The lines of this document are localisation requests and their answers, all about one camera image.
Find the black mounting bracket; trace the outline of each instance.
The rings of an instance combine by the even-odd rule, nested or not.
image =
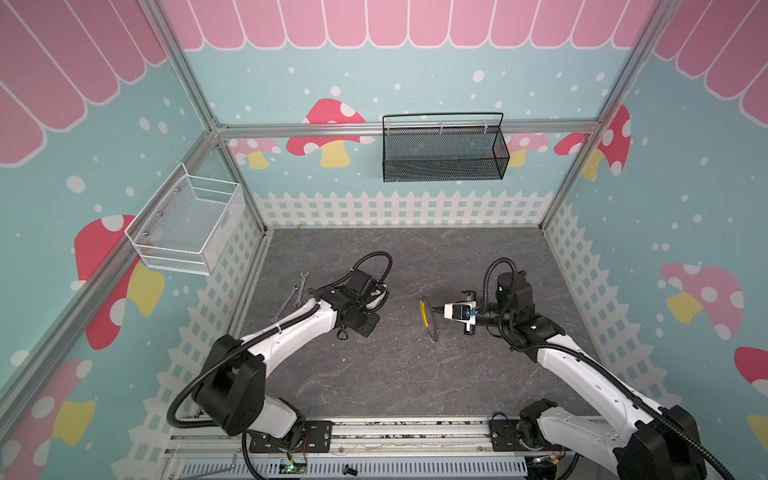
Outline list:
[[[306,430],[306,452],[307,453],[328,453],[331,446],[331,435],[333,434],[333,422],[325,421],[307,421],[304,423]],[[304,446],[301,445],[294,455],[301,455],[304,452]],[[271,435],[251,435],[248,452],[251,453],[283,453],[275,445],[274,438]]]

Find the wire basket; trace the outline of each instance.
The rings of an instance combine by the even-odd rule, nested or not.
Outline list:
[[[125,234],[149,268],[210,275],[243,215],[243,188],[189,175],[184,164],[166,185]]]
[[[414,121],[417,116],[435,120]],[[384,181],[501,180],[509,163],[503,118],[495,112],[384,115]]]

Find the light blue wall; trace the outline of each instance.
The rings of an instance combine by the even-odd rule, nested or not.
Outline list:
[[[745,346],[768,350],[768,131],[745,118],[737,101],[718,100],[701,79],[692,81],[674,63],[656,58],[624,104],[634,139],[624,170],[615,177],[602,161],[595,182],[580,178],[565,210],[571,209],[576,230],[584,229],[607,282],[618,287],[626,317],[639,326],[637,338],[653,346],[650,359],[666,370],[667,390],[681,396],[696,418],[703,444],[737,478],[765,478],[768,453],[747,416],[768,416],[768,399],[740,375],[734,352]],[[562,240],[561,227],[550,234]],[[666,301],[680,291],[663,281],[669,280],[660,272],[665,263],[735,276],[743,291],[743,321],[730,339],[721,339],[710,321],[728,319],[710,319],[706,311],[690,324],[676,319]],[[583,287],[567,280],[574,291]],[[719,298],[728,301],[725,292]],[[585,320],[593,332],[604,332],[605,319]],[[613,338],[598,339],[597,347],[622,362]],[[632,350],[621,346],[623,353]]]
[[[76,295],[71,249],[78,232],[103,217],[135,215],[202,132],[167,62],[121,88],[109,104],[90,106],[72,131],[48,132],[46,148],[27,164],[0,171],[0,384],[17,368],[8,361],[12,354],[32,351]],[[82,193],[68,188],[73,176],[83,180]]]
[[[215,105],[214,114],[226,124],[300,123],[320,98],[336,98],[368,122],[404,111],[592,118],[626,54],[610,45],[595,50],[570,45],[549,50],[530,45],[513,49],[326,45],[317,50],[286,46],[236,51],[205,46],[187,52],[208,101]],[[483,72],[480,82],[475,81],[476,71]],[[339,89],[338,95],[331,93],[333,87]]]

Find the wrench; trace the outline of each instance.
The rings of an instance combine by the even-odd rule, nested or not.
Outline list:
[[[290,299],[293,298],[293,294],[296,293],[298,289],[299,289],[299,284],[294,283],[293,290],[290,291],[290,295],[288,296],[288,298],[286,298],[286,301],[283,302],[283,305],[280,306],[280,310],[277,310],[277,313],[275,313],[275,316],[270,318],[270,325],[272,325],[273,323],[277,323],[277,319],[280,318],[280,314],[283,313],[283,310],[286,309],[286,306],[288,306],[288,302],[290,302]]]
[[[306,284],[306,278],[310,275],[309,272],[301,273],[301,286],[299,287],[299,298],[293,302],[293,308],[299,308],[301,306],[301,296],[304,294],[304,285]]]

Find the marble-patterned surface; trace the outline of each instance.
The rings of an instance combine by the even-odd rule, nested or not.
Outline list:
[[[437,343],[419,312],[482,290],[490,262],[512,258],[528,273],[539,313],[559,323],[592,356],[587,330],[541,231],[536,228],[411,228],[276,230],[254,290],[242,334],[264,328],[290,288],[308,270],[307,287],[343,276],[363,255],[384,250],[394,259],[386,279],[391,292],[381,320],[366,339],[349,330],[320,336],[283,362],[267,380],[305,415],[517,415],[531,400],[548,398],[577,415],[595,411],[568,385],[521,353],[512,353],[485,328],[474,336],[462,324],[442,321]],[[362,270],[383,271],[383,258]],[[495,277],[507,271],[499,266]]]

